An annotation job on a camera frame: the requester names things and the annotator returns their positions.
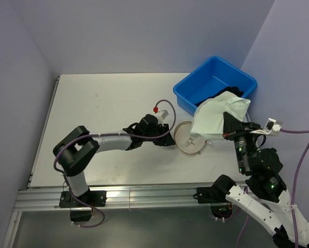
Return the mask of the pale mint bra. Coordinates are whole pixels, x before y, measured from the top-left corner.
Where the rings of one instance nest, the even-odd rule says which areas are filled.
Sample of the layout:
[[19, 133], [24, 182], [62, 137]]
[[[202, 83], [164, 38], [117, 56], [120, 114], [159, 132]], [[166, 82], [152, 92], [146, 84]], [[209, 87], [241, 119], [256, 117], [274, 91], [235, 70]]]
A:
[[243, 121], [250, 103], [251, 100], [238, 97], [229, 91], [206, 100], [193, 116], [191, 137], [200, 136], [208, 141], [223, 140], [223, 113], [228, 112]]

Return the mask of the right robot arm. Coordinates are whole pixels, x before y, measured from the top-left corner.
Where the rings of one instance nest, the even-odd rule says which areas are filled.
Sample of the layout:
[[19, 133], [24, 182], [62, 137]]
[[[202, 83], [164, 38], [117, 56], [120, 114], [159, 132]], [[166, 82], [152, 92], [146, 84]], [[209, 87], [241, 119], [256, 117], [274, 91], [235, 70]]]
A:
[[233, 179], [221, 175], [210, 187], [199, 187], [194, 199], [200, 204], [233, 203], [258, 221], [272, 236], [277, 247], [309, 247], [309, 222], [295, 203], [279, 175], [283, 168], [277, 150], [257, 147], [258, 137], [284, 132], [281, 122], [268, 119], [265, 128], [242, 122], [223, 113], [223, 138], [233, 141], [239, 172], [255, 195], [248, 195]]

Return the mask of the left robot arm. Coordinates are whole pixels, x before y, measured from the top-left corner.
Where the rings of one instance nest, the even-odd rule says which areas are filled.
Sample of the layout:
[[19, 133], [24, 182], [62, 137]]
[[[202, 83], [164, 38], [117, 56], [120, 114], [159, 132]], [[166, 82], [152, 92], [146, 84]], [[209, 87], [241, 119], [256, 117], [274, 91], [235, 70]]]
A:
[[168, 112], [156, 111], [145, 115], [139, 122], [116, 133], [90, 134], [84, 126], [76, 127], [54, 149], [54, 169], [61, 172], [70, 188], [71, 201], [77, 206], [94, 205], [95, 197], [85, 179], [84, 170], [96, 153], [141, 147], [144, 142], [156, 146], [175, 145], [171, 129], [164, 119]]

